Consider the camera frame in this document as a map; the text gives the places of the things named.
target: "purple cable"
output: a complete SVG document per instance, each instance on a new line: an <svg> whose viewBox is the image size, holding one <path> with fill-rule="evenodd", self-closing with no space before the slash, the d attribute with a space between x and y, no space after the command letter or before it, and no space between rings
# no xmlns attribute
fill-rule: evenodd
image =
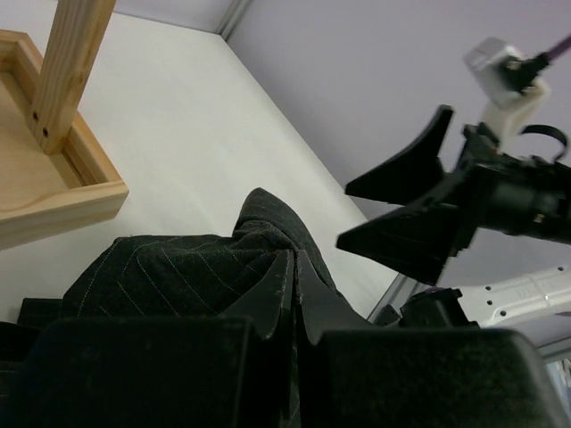
<svg viewBox="0 0 571 428"><path fill-rule="evenodd" d="M549 51L547 51L547 56L550 62L553 62L569 49L571 49L571 34L569 34L566 38L561 40L559 43L553 46Z"/></svg>

